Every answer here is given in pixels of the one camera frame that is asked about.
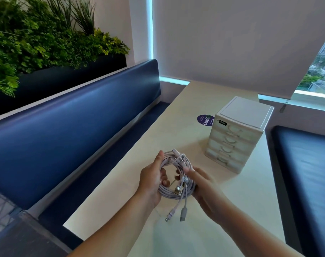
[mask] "charging cable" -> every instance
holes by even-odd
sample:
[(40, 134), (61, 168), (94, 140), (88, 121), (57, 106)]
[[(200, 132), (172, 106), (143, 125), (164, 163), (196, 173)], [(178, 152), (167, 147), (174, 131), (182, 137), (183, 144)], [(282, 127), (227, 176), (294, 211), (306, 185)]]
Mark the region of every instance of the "charging cable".
[(183, 198), (185, 199), (185, 204), (180, 214), (180, 221), (184, 221), (187, 214), (187, 197), (193, 193), (196, 186), (195, 182), (185, 175), (184, 168), (189, 168), (192, 171), (194, 171), (194, 169), (192, 168), (191, 162), (190, 160), (188, 160), (188, 158), (186, 158), (185, 154), (180, 154), (176, 149), (165, 152), (165, 156), (160, 168), (171, 164), (177, 168), (178, 173), (180, 174), (179, 184), (177, 185), (175, 190), (171, 190), (170, 188), (165, 187), (161, 184), (159, 186), (159, 192), (163, 197), (178, 200), (178, 203), (169, 212), (165, 221), (167, 222), (172, 218)]

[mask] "tabletop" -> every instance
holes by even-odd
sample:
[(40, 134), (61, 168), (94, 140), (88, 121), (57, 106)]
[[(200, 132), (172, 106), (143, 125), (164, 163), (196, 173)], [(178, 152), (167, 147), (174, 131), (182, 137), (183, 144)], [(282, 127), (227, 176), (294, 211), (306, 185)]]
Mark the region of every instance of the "tabletop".
[[(266, 136), (260, 138), (244, 169), (235, 174), (204, 155), (210, 126), (197, 121), (212, 115), (234, 96), (258, 101), (256, 92), (190, 82), (147, 132), (66, 221), (64, 226), (86, 240), (104, 225), (134, 194), (143, 167), (159, 150), (176, 148), (193, 166), (211, 174), (227, 197), (260, 225), (285, 241)], [(166, 167), (174, 179), (175, 167)], [(210, 220), (197, 201), (188, 199), (184, 222), (181, 206), (169, 222), (166, 215), (176, 202), (162, 198), (149, 216), (129, 256), (243, 256), (224, 230)]]

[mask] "blue upholstered booth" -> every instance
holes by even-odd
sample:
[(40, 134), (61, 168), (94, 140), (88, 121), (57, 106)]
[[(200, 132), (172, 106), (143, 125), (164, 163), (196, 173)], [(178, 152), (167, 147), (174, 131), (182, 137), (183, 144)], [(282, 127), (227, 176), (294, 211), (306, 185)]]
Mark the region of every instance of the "blue upholstered booth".
[(276, 126), (272, 138), (303, 254), (325, 257), (325, 136)]
[[(0, 192), (28, 209), (160, 95), (156, 60), (104, 77), (0, 120)], [(62, 225), (168, 106), (159, 103), (39, 217), (70, 248)]]

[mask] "purple sticker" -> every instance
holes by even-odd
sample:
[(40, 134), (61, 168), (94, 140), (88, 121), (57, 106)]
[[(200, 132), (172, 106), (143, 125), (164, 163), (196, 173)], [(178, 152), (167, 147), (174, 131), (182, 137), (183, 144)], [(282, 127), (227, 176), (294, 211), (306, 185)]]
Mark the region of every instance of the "purple sticker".
[(208, 114), (202, 114), (197, 117), (197, 121), (205, 126), (212, 126), (214, 120), (215, 117)]

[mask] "glass panel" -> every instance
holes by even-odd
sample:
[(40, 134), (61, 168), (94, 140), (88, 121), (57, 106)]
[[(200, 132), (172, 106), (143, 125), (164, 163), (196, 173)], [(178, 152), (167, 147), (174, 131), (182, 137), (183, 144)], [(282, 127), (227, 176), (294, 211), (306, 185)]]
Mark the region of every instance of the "glass panel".
[(297, 90), (325, 94), (325, 43), (297, 87)]

